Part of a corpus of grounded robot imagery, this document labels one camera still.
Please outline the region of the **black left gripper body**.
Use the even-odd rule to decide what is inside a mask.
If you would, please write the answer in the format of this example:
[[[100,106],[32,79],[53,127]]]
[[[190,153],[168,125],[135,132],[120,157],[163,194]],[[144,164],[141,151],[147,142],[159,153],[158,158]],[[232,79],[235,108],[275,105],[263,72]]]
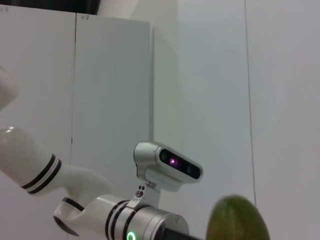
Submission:
[[[186,222],[162,223],[159,228],[159,240],[202,240],[189,232]]]

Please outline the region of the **green cucumber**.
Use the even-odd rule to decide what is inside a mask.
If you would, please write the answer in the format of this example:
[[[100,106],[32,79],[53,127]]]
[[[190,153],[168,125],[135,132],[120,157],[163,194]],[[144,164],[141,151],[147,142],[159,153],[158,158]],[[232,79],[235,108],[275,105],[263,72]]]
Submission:
[[[271,240],[256,206],[241,195],[222,197],[214,205],[205,240]]]

